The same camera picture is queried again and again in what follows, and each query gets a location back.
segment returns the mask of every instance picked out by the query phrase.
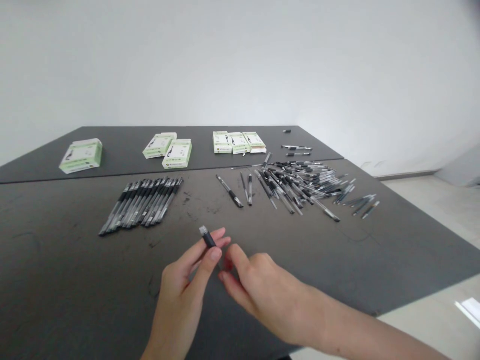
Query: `fingernail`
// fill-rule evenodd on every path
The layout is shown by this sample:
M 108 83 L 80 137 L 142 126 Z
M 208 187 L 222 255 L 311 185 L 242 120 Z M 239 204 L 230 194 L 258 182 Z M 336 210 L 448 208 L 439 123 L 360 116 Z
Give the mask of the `fingernail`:
M 222 250 L 220 250 L 218 247 L 214 247 L 213 250 L 210 253 L 210 258 L 212 260 L 218 260 L 222 256 Z

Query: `baseboard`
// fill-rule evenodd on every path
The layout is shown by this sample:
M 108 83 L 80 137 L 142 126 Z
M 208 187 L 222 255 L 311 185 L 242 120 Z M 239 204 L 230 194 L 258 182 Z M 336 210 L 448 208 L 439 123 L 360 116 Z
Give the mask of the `baseboard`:
M 409 178 L 420 178 L 424 176 L 431 176 L 435 175 L 438 170 L 429 170 L 429 171 L 417 171 L 417 172 L 404 172 L 401 174 L 394 174 L 394 175 L 384 175 L 384 176 L 374 176 L 375 179 L 380 181 L 388 181 L 388 180 L 400 180 L 400 179 L 409 179 Z

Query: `green and white box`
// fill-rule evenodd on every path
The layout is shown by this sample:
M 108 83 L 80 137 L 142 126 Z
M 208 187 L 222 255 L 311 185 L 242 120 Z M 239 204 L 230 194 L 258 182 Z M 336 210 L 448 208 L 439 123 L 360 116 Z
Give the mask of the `green and white box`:
M 241 132 L 231 132 L 228 135 L 230 136 L 233 155 L 245 154 L 250 151 L 250 145 Z
M 267 147 L 256 132 L 244 132 L 243 136 L 248 142 L 248 145 L 250 145 L 250 152 L 252 154 L 267 152 Z
M 162 161 L 164 169 L 188 168 L 192 154 L 192 139 L 173 140 Z
M 215 154 L 231 154 L 232 144 L 228 131 L 213 132 L 213 152 Z
M 60 170 L 72 174 L 98 168 L 102 162 L 102 149 L 99 139 L 74 141 L 60 163 Z
M 162 158 L 169 150 L 173 140 L 177 140 L 176 132 L 162 132 L 150 141 L 148 146 L 143 150 L 146 159 Z

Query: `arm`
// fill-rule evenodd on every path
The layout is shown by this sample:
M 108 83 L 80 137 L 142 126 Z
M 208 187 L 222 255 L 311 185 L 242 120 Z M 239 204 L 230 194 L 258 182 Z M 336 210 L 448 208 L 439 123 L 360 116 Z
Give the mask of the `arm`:
M 267 254 L 236 244 L 219 276 L 227 292 L 283 341 L 350 360 L 447 359 L 438 351 L 308 286 Z M 236 268 L 239 281 L 230 273 Z
M 221 248 L 231 241 L 224 235 L 225 228 L 212 232 L 216 247 L 208 251 L 200 239 L 163 271 L 150 340 L 141 360 L 183 360 L 187 356 L 199 326 L 205 289 L 222 256 Z

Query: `left hand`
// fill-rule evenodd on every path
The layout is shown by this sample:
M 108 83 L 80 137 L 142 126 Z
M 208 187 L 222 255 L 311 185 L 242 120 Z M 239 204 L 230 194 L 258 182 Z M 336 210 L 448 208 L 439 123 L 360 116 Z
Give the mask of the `left hand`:
M 210 276 L 222 257 L 221 248 L 232 241 L 223 237 L 225 232 L 221 228 L 211 233 L 217 247 L 209 249 L 203 258 L 207 245 L 201 239 L 163 271 L 150 340 L 142 360 L 183 360 L 187 356 L 199 326 Z

